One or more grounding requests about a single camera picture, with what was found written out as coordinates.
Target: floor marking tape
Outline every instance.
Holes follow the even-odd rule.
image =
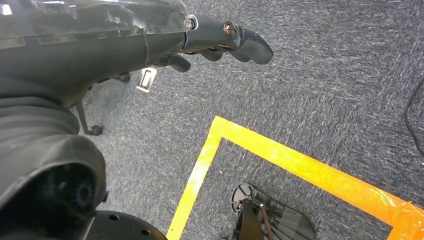
[[[424,240],[424,211],[388,192],[216,116],[166,237],[179,240],[221,139],[264,158],[393,227],[388,240]]]

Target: screw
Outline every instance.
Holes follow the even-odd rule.
[[[185,20],[184,21],[184,26],[186,27],[186,28],[192,28],[192,22],[191,21],[189,21],[189,20]]]
[[[234,29],[234,25],[231,22],[226,22],[224,24],[224,33],[227,38],[229,39],[234,38],[235,29]]]

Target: black wheel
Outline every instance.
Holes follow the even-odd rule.
[[[231,195],[231,210],[237,214],[242,210],[242,201],[244,199],[253,199],[256,196],[256,189],[248,183],[239,184]]]
[[[131,80],[131,76],[129,73],[119,77],[119,81],[121,81],[122,83],[128,83],[130,80]]]
[[[90,132],[91,136],[99,136],[102,133],[103,133],[103,127],[98,125],[94,125],[91,127],[91,132]]]

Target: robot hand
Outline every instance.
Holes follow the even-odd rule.
[[[235,59],[246,63],[252,60],[264,65],[274,56],[268,43],[256,32],[233,25],[229,21],[207,16],[189,16],[192,29],[185,34],[185,44],[181,53],[200,54],[215,62],[223,53],[230,53]],[[177,54],[163,56],[154,66],[171,66],[181,73],[187,72],[191,64]]]

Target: gray carpet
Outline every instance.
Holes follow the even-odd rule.
[[[423,1],[185,2],[193,13],[258,31],[275,58],[260,66],[189,56],[188,73],[159,69],[149,94],[135,88],[136,73],[129,84],[94,86],[84,104],[89,122],[105,127],[92,137],[108,167],[111,194],[102,209],[136,215],[166,233],[216,115],[424,207],[424,157],[402,118],[424,77]],[[421,139],[423,94],[410,111]],[[383,240],[391,230],[223,141],[182,239],[228,234],[236,217],[229,198],[241,182],[308,215],[318,240]]]

